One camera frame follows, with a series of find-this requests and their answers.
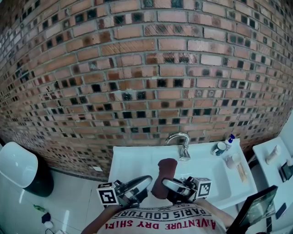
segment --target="black frame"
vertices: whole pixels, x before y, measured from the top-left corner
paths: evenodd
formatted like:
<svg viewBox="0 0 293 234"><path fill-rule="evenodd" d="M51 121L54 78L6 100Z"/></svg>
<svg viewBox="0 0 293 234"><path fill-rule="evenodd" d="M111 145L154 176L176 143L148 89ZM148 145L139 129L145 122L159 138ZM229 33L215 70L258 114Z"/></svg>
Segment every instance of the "black frame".
<svg viewBox="0 0 293 234"><path fill-rule="evenodd" d="M234 222L233 222L232 225L229 227L229 229L227 230L226 233L227 233L227 234L234 234L234 233L237 233L237 234L245 234L245 232L247 231L247 229L248 229L250 226L252 226L253 224L259 222L259 221L263 218L263 216L257 218L257 219L254 220L252 223L248 223L248 224L246 224L246 225L241 226L241 223L242 223L242 222L244 221L244 219L246 218L247 212L249 211L249 209L250 209L252 203L253 203L256 199L259 199L259 198L261 198L261 197L263 197L263 196L265 196L266 194L271 193L271 192L274 193L274 196L273 196L273 198L272 198L272 200L271 200L271 202L273 202L273 199L274 199L274 197L275 197L275 195L276 195L277 189L278 189L278 187L275 186L275 185L273 185L273 186L271 186L271 187L269 187L269 188L267 188L267 189L265 189L265 190L263 190L263 191L260 191L260 192L254 194L254 195L249 196L249 197L246 199L244 205L242 206L242 208L241 208L239 214L237 215L236 219L234 220Z"/></svg>

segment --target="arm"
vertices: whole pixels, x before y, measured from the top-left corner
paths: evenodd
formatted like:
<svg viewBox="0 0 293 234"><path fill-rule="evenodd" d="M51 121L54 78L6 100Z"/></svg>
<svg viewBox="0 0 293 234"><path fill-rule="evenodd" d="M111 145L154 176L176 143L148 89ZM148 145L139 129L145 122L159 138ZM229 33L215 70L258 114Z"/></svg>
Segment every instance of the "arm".
<svg viewBox="0 0 293 234"><path fill-rule="evenodd" d="M194 203L203 208L206 208L209 212L216 215L220 220L222 220L226 228L229 228L232 225L234 218L223 210L220 210L210 204L206 199L200 198L197 199Z"/></svg>
<svg viewBox="0 0 293 234"><path fill-rule="evenodd" d="M83 231L81 234L95 234L97 233L100 228L115 214L122 211L121 206L108 206L103 212L94 220L92 221Z"/></svg>

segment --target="t-shirt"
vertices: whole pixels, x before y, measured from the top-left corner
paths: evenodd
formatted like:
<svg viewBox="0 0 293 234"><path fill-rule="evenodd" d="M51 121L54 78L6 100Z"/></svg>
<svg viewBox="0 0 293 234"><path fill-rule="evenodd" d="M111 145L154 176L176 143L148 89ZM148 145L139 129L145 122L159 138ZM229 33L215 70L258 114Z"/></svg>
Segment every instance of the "t-shirt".
<svg viewBox="0 0 293 234"><path fill-rule="evenodd" d="M114 215L98 234L224 234L222 221L196 204L130 208Z"/></svg>

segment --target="white sink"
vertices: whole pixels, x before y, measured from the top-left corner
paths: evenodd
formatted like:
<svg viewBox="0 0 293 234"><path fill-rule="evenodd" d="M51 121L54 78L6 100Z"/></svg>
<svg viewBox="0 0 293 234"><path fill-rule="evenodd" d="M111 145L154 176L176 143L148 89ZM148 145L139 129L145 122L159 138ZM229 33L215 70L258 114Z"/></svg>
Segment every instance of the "white sink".
<svg viewBox="0 0 293 234"><path fill-rule="evenodd" d="M149 146L149 147L114 147L109 181L128 182L139 176L150 175L153 180L148 190L151 191L158 177L158 163L162 159L173 158L178 164L174 178L206 177L212 180L210 195L207 200L220 209L238 204L252 194L257 193L255 182L249 166L236 139L234 146L221 157L211 155L215 143L192 144L189 146L191 159L179 160L181 146ZM247 182L242 183L237 169L229 169L223 158L228 154L240 153L242 165L247 172ZM159 200L150 192L141 203L141 207L162 207L171 203Z"/></svg>

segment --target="person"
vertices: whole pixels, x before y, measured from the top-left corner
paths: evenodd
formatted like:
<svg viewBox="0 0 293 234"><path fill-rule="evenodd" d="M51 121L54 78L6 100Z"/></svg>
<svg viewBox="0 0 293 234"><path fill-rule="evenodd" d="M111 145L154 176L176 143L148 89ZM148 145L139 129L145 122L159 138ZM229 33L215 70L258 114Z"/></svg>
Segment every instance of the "person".
<svg viewBox="0 0 293 234"><path fill-rule="evenodd" d="M234 218L200 198L159 208L128 208L112 205L81 234L223 234Z"/></svg>

